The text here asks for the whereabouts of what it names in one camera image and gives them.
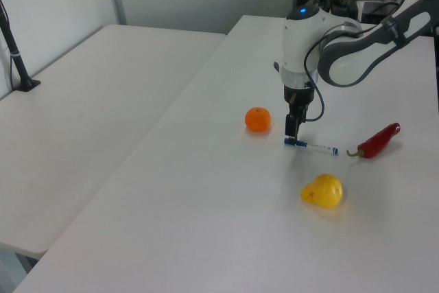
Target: black cable clip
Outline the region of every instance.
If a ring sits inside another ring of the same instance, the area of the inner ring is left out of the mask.
[[[401,26],[398,22],[396,22],[393,16],[387,16],[384,20],[381,21],[381,24],[384,26],[386,32],[394,41],[398,49],[401,49],[408,44],[404,33],[401,31]]]

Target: pen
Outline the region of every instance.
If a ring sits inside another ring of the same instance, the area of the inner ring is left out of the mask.
[[[285,138],[284,143],[288,144],[288,145],[294,145],[294,144],[289,142],[288,138]],[[299,147],[309,148],[311,150],[317,150],[317,151],[326,152],[326,153],[329,153],[329,154],[333,154],[335,156],[338,155],[338,149],[337,148],[333,148],[333,147],[327,147],[327,146],[318,145],[318,144],[309,144],[309,143],[304,142],[304,141],[297,141],[295,145],[297,145]]]

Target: red chili pepper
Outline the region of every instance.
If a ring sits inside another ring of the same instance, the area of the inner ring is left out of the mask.
[[[360,156],[363,158],[375,157],[384,147],[389,143],[392,137],[399,133],[401,127],[398,123],[391,124],[384,128],[381,132],[378,132],[366,142],[360,144],[357,147],[358,152],[351,154],[346,151],[349,156]]]

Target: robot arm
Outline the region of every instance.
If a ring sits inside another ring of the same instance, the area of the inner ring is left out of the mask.
[[[309,121],[306,112],[319,74],[333,86],[358,84],[383,59],[438,23],[439,0],[405,0],[395,14],[363,35],[354,20],[307,6],[293,10],[285,21],[281,66],[289,104],[285,134],[290,143],[297,142],[300,123]],[[305,54],[323,36],[327,36],[325,44],[307,59],[313,83],[304,70]]]
[[[383,59],[438,23],[439,0],[405,0],[395,14],[361,38],[341,37],[328,43],[320,53],[319,74],[333,86],[358,84]]]

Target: chili pepper stem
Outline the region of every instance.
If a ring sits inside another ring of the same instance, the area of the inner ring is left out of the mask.
[[[356,153],[354,153],[354,154],[351,154],[350,152],[349,152],[349,150],[346,150],[346,153],[348,154],[348,156],[350,156],[350,157],[356,157],[356,156],[358,156],[358,157],[364,157],[364,150],[358,150]]]

